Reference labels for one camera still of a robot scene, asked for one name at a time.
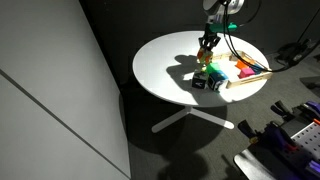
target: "pink object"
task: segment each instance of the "pink object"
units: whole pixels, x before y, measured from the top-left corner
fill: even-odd
[[[239,78],[245,78],[245,77],[249,77],[251,75],[254,75],[254,71],[251,69],[251,68],[242,68],[241,69],[241,72],[240,72],[240,75],[239,75]]]

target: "table top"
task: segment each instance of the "table top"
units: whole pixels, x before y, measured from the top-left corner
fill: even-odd
[[[191,80],[197,67],[198,38],[203,31],[177,32],[156,38],[145,44],[135,55],[133,72],[138,82],[151,94],[180,105],[218,107],[245,99],[258,92],[267,80],[259,80],[219,93],[210,89],[192,88]],[[230,53],[223,34],[214,54]],[[253,45],[232,36],[236,50],[269,67],[265,56]]]

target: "dark floor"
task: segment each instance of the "dark floor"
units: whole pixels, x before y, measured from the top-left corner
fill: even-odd
[[[294,107],[308,100],[319,101],[320,89],[310,91],[300,78],[319,76],[317,48],[299,65],[276,73],[253,96],[225,107],[201,109],[237,125],[246,119],[257,130],[271,120],[282,122],[270,110],[278,100]],[[271,68],[279,66],[268,56]],[[193,115],[182,118],[157,134],[151,127],[182,109],[164,102],[133,83],[124,91],[131,175],[133,180],[232,180],[246,179],[233,162],[248,139],[237,129],[229,130]]]

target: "table base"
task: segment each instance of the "table base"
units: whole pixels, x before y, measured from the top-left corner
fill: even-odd
[[[167,119],[165,119],[165,120],[159,122],[158,124],[154,125],[151,130],[152,130],[153,133],[157,133],[157,132],[161,131],[162,129],[164,129],[167,126],[173,124],[174,122],[178,121],[179,119],[181,119],[182,117],[184,117],[184,116],[186,116],[188,114],[193,114],[195,116],[198,116],[198,117],[203,118],[205,120],[208,120],[210,122],[216,123],[216,124],[218,124],[220,126],[228,128],[228,129],[233,129],[234,128],[234,124],[229,122],[229,121],[226,121],[226,120],[220,119],[218,117],[212,116],[210,114],[204,113],[202,111],[194,109],[191,106],[186,106],[181,111],[173,114],[172,116],[168,117]]]

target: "white round table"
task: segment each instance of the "white round table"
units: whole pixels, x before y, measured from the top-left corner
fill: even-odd
[[[201,90],[191,86],[193,72],[197,66],[198,38],[203,31],[177,32],[156,38],[145,44],[135,55],[133,72],[138,82],[151,94],[186,108],[152,127],[153,132],[169,126],[191,113],[229,129],[233,123],[201,112],[193,107],[218,107],[245,99],[259,91],[267,80],[259,80],[220,93],[210,89]],[[230,53],[223,34],[214,54]],[[265,67],[269,67],[264,55],[253,45],[232,37],[236,50],[244,51]]]

